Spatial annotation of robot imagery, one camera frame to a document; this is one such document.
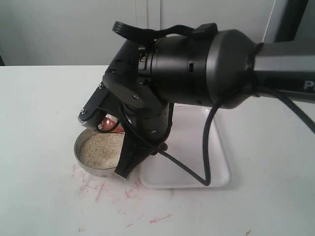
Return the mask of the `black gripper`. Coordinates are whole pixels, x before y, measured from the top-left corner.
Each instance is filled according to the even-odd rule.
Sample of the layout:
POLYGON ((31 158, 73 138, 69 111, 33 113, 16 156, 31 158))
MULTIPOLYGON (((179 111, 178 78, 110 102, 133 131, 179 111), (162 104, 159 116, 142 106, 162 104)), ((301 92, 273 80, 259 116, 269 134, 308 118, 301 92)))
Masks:
MULTIPOLYGON (((133 130, 145 141, 159 145, 167 140, 172 127, 174 104, 158 94, 151 76, 157 41, 148 46, 126 40, 103 76, 103 84, 123 105, 123 114, 133 130)), ((156 152, 154 147, 139 146, 125 133, 115 173, 129 179, 132 171, 156 152)))

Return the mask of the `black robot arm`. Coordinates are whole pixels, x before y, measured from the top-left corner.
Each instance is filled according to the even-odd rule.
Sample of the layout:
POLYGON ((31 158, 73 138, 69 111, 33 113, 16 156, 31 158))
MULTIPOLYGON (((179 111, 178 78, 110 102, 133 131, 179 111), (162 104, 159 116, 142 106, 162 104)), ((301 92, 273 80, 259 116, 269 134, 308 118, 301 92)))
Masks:
POLYGON ((273 96, 310 130, 315 128, 295 104, 315 100, 312 43, 255 43, 236 29, 218 31, 214 23, 153 30, 116 22, 113 31, 126 41, 102 81, 117 98, 114 116, 125 130, 115 169, 123 178, 157 152, 208 186, 209 133, 215 114, 250 96, 273 96), (161 148, 170 134, 176 103, 210 107, 202 134, 203 177, 161 148))

